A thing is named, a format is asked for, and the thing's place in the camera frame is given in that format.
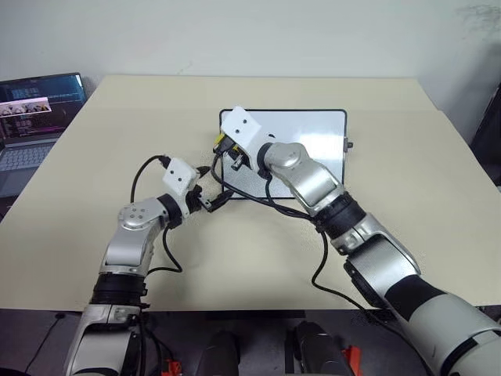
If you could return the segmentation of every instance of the white wall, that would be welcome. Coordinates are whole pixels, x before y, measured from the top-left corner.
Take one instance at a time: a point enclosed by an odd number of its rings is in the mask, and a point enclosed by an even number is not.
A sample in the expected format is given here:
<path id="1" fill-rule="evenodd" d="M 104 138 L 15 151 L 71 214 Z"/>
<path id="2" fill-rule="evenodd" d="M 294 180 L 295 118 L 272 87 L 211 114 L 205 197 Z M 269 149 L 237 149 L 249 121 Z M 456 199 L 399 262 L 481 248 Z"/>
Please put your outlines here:
<path id="1" fill-rule="evenodd" d="M 501 81 L 499 0 L 2 0 L 0 79 L 417 77 L 470 140 Z"/>

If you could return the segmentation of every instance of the yellow connector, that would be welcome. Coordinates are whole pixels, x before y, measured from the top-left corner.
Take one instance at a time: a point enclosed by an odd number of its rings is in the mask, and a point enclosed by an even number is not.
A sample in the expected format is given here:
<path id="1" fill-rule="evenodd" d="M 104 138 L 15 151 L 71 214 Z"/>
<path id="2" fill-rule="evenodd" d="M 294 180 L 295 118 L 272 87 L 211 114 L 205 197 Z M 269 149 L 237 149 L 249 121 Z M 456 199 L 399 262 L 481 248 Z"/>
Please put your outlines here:
<path id="1" fill-rule="evenodd" d="M 216 137 L 216 140 L 214 141 L 214 145 L 218 145 L 224 136 L 225 136 L 225 134 L 223 132 L 219 133 L 219 136 Z"/>

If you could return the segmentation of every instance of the laptop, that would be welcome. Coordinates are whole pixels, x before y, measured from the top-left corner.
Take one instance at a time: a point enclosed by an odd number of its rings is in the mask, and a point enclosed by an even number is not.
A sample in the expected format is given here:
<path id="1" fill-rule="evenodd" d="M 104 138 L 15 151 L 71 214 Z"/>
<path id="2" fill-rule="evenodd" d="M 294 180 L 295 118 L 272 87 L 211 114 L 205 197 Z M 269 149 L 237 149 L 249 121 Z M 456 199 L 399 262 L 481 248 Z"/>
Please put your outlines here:
<path id="1" fill-rule="evenodd" d="M 86 99 L 79 73 L 0 82 L 0 197 L 19 195 Z"/>

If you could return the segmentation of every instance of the black frame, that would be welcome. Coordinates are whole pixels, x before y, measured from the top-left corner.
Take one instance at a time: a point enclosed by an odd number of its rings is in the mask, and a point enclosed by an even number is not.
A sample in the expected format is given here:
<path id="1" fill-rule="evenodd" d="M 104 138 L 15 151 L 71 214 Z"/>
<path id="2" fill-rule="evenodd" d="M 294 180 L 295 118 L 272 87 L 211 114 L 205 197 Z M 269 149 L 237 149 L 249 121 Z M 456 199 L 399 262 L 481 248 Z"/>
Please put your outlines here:
<path id="1" fill-rule="evenodd" d="M 226 112 L 226 111 L 231 111 L 232 108 L 223 108 L 222 110 L 219 111 L 219 133 L 221 133 L 221 125 L 222 125 L 222 114 L 223 112 Z M 284 111 L 288 111 L 288 112 L 305 112 L 305 111 L 329 111 L 329 112 L 332 112 L 332 111 L 340 111 L 340 112 L 343 112 L 344 113 L 344 138 L 346 139 L 346 131 L 347 131 L 347 123 L 348 123 L 348 113 L 346 112 L 346 110 L 343 110 L 342 108 L 273 108 L 273 109 L 269 109 L 269 108 L 245 108 L 244 109 L 245 111 L 247 112 L 256 112 L 256 111 L 268 111 L 268 112 L 284 112 Z M 343 175 L 341 176 L 341 184 L 344 184 L 344 159 L 345 159 L 345 156 L 346 156 L 346 153 L 347 151 L 346 150 L 343 150 Z M 222 167 L 222 163 L 221 163 L 221 181 L 224 182 L 225 181 L 225 172 L 224 172 L 224 169 Z M 221 191 L 224 192 L 225 191 L 225 187 L 223 186 L 223 184 L 221 184 Z M 274 199 L 276 200 L 293 200 L 294 197 L 274 197 Z M 247 200 L 245 197 L 231 197 L 230 200 Z"/>
<path id="2" fill-rule="evenodd" d="M 82 83 L 82 88 L 84 90 L 84 96 L 85 96 L 85 101 L 84 101 L 84 105 L 87 103 L 87 100 L 88 100 L 88 97 L 87 97 L 87 93 L 85 92 L 85 88 L 84 88 L 84 83 L 81 79 L 81 74 L 80 72 L 71 72 L 71 73 L 61 73 L 61 74 L 49 74 L 49 75 L 46 75 L 46 76 L 36 76 L 36 77 L 26 77 L 26 78 L 16 78 L 16 79 L 13 79 L 13 80 L 7 80 L 7 81 L 0 81 L 0 85 L 4 85 L 4 84 L 16 84 L 17 82 L 22 82 L 22 81 L 26 81 L 26 80 L 39 80 L 39 79 L 42 79 L 42 78 L 54 78 L 54 77 L 62 77 L 62 76 L 78 76 L 80 78 L 80 82 Z M 9 141 L 5 141 L 5 140 L 2 140 L 0 138 L 0 140 L 2 141 L 2 143 L 4 143 L 5 145 L 15 145 L 19 142 L 25 142 L 25 143 L 29 143 L 31 141 L 42 141 L 44 139 L 58 139 L 63 133 L 53 133 L 51 135 L 44 135 L 44 136 L 27 136 L 27 137 L 23 137 L 23 138 L 19 138 L 19 137 L 12 137 L 11 139 L 9 139 Z"/>

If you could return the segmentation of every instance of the black rubber joint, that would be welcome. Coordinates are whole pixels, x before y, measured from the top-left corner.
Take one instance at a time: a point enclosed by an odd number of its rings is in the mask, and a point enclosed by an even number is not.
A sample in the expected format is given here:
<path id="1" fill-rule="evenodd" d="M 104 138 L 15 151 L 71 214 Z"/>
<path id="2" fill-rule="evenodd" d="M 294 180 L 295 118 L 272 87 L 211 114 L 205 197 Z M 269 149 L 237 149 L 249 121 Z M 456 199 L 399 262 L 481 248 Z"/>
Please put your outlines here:
<path id="1" fill-rule="evenodd" d="M 263 179 L 269 179 L 272 176 L 270 171 L 265 166 L 265 155 L 266 152 L 268 152 L 271 145 L 273 144 L 266 143 L 265 145 L 261 146 L 261 149 L 259 149 L 258 151 L 258 156 L 257 156 L 258 167 L 259 167 L 258 175 L 261 176 Z"/>
<path id="2" fill-rule="evenodd" d="M 325 231 L 331 239 L 336 239 L 365 216 L 366 213 L 360 208 L 357 201 L 348 192 L 344 192 L 316 215 L 315 224 L 320 230 Z"/>
<path id="3" fill-rule="evenodd" d="M 144 277 L 128 274 L 100 274 L 91 304 L 140 306 L 146 285 Z"/>
<path id="4" fill-rule="evenodd" d="M 181 208 L 175 202 L 174 198 L 170 194 L 164 194 L 157 197 L 157 200 L 162 203 L 167 213 L 169 213 L 169 229 L 175 229 L 182 223 L 182 213 Z"/>

